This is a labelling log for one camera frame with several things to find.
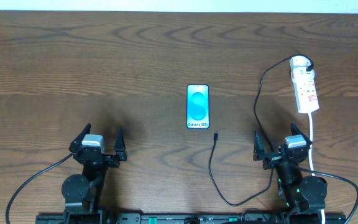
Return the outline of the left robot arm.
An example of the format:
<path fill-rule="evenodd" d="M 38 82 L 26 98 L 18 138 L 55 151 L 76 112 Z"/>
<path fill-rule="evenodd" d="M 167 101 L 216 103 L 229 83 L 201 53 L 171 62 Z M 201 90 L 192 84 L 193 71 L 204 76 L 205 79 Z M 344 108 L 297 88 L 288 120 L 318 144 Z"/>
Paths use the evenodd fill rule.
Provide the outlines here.
<path fill-rule="evenodd" d="M 64 223 L 115 223 L 114 215 L 99 206 L 104 181 L 109 168 L 118 168 L 127 160 L 123 129 L 120 128 L 114 145 L 115 154 L 104 152 L 102 135 L 91 134 L 88 123 L 70 143 L 74 160 L 83 166 L 81 174 L 67 177 L 62 184 L 65 198 Z"/>

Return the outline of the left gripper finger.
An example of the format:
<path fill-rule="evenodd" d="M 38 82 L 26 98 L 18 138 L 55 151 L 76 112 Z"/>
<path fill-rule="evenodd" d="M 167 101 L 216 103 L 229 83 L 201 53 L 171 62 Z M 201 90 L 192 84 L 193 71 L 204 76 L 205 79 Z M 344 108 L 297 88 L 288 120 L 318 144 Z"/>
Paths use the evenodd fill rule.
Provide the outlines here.
<path fill-rule="evenodd" d="M 91 124 L 88 123 L 84 129 L 82 130 L 82 132 L 77 135 L 76 138 L 74 138 L 74 140 L 71 142 L 70 146 L 76 146 L 76 145 L 81 145 L 82 140 L 84 139 L 84 137 L 90 133 L 91 130 Z"/>
<path fill-rule="evenodd" d="M 114 150 L 116 152 L 116 156 L 120 161 L 127 161 L 127 151 L 124 143 L 124 130 L 123 128 L 119 128 L 119 132 L 117 134 L 116 142 L 114 145 Z"/>

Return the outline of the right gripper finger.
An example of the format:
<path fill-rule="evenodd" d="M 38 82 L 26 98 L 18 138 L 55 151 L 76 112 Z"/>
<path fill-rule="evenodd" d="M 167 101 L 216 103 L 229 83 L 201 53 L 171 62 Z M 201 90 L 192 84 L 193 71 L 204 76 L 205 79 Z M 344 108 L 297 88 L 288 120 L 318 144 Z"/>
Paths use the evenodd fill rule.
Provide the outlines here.
<path fill-rule="evenodd" d="M 261 161 L 265 158 L 265 148 L 260 138 L 259 133 L 254 131 L 254 152 L 253 152 L 253 160 Z"/>
<path fill-rule="evenodd" d="M 290 129 L 293 136 L 300 135 L 303 137 L 303 139 L 306 141 L 307 144 L 312 143 L 312 140 L 307 135 L 305 135 L 302 131 L 300 131 L 300 129 L 295 123 L 290 123 Z"/>

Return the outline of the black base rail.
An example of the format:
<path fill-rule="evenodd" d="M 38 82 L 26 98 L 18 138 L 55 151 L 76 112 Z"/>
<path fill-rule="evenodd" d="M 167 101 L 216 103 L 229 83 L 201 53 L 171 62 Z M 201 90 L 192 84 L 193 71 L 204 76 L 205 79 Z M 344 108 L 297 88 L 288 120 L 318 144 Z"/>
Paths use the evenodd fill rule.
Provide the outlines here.
<path fill-rule="evenodd" d="M 35 224 L 96 223 L 96 224 L 219 224 L 219 223 L 321 223 L 317 215 L 292 215 L 289 220 L 267 213 L 245 213 L 243 215 L 189 214 L 159 215 L 139 213 L 38 215 Z"/>

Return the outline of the white USB charger plug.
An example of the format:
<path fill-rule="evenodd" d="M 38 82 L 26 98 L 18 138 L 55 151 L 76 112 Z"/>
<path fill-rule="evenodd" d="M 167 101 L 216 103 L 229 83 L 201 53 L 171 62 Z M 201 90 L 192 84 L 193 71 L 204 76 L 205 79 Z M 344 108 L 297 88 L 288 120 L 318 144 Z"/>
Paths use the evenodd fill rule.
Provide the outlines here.
<path fill-rule="evenodd" d="M 298 67 L 306 68 L 306 71 L 310 72 L 314 69 L 314 63 L 307 56 L 299 54 L 290 59 L 291 70 L 294 71 Z"/>

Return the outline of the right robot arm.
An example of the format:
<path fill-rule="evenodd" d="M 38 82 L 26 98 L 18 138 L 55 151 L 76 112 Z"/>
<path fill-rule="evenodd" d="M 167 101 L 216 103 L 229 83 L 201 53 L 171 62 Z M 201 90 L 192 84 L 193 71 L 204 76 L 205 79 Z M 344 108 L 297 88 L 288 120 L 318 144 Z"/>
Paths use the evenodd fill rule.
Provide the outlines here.
<path fill-rule="evenodd" d="M 325 209 L 327 182 L 313 175 L 304 177 L 299 163 L 307 160 L 312 141 L 295 124 L 291 124 L 291 136 L 285 138 L 277 151 L 266 152 L 261 137 L 254 131 L 254 161 L 262 161 L 265 170 L 278 174 L 280 197 L 288 204 L 288 210 L 275 218 L 279 223 L 296 223 L 312 219 L 320 223 L 319 215 Z"/>

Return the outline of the white power strip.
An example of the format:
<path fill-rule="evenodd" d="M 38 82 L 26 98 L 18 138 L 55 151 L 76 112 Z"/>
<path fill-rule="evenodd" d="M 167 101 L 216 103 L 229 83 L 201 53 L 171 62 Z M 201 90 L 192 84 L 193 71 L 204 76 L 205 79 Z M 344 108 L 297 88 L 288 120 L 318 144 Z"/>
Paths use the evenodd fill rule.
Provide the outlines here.
<path fill-rule="evenodd" d="M 295 67 L 291 72 L 297 110 L 308 114 L 319 109 L 318 96 L 314 83 L 314 70 L 307 71 L 306 67 Z"/>

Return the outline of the blue Galaxy smartphone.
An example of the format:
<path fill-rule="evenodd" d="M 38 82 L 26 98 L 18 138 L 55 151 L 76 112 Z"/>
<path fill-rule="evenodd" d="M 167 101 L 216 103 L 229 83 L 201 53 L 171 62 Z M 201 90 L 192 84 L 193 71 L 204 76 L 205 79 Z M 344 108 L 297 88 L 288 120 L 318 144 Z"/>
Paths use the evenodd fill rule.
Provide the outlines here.
<path fill-rule="evenodd" d="M 186 97 L 186 127 L 209 128 L 209 86 L 188 85 Z"/>

